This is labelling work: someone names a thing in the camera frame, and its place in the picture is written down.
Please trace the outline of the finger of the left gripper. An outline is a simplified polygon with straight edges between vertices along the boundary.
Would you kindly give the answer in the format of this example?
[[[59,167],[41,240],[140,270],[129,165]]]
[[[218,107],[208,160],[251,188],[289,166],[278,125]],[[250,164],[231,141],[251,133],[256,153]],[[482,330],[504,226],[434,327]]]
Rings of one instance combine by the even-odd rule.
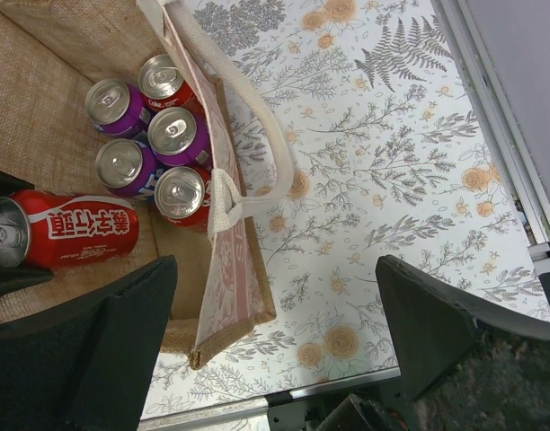
[[[35,189],[35,186],[28,181],[18,179],[11,174],[0,171],[0,197],[7,197],[14,192]]]
[[[50,270],[39,268],[0,268],[0,297],[18,290],[49,282]]]

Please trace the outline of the red coke can front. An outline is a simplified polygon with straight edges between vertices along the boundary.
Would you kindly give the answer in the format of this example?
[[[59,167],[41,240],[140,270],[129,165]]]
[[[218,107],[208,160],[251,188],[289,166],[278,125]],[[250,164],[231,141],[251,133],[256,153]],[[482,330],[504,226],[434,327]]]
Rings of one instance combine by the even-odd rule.
[[[73,268],[125,257],[138,214],[122,198],[24,189],[0,197],[0,268]]]

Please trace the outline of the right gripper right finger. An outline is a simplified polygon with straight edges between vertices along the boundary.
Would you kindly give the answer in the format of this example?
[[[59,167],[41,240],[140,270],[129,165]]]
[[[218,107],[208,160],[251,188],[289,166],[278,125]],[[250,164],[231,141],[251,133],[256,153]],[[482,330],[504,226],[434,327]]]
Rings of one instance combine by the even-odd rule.
[[[375,272],[421,430],[550,430],[550,322],[392,255]]]

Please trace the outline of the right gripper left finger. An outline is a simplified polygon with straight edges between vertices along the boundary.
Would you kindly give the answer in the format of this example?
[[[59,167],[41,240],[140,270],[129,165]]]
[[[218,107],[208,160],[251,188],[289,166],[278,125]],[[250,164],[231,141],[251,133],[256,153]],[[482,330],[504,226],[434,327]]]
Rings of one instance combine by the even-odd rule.
[[[178,280],[156,259],[0,326],[0,430],[135,430]]]

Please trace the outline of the red coke can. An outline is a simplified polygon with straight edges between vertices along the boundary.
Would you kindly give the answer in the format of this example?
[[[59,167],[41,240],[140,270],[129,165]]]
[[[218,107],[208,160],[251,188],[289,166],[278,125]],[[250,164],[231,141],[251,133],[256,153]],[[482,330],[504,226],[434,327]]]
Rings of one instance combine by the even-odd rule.
[[[210,182],[210,173],[201,168],[170,168],[156,183],[155,206],[169,223],[206,233],[211,204]]]
[[[122,198],[24,189],[0,197],[0,268],[73,268],[125,257],[138,214]]]
[[[194,91],[167,54],[149,58],[138,73],[137,84],[147,107],[154,112],[180,107],[205,116]]]

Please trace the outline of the purple fanta can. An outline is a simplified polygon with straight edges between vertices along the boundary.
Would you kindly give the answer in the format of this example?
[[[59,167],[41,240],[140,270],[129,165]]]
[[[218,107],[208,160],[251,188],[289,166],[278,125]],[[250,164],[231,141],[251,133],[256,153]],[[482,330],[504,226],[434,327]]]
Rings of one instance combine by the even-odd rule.
[[[206,120],[180,107],[158,112],[147,131],[155,157],[164,165],[213,167],[211,141]]]
[[[165,167],[148,145],[118,138],[106,143],[95,157],[100,182],[112,194],[140,202],[153,200]]]
[[[119,78],[97,82],[85,97],[85,111],[106,136],[145,142],[152,118],[140,90]]]

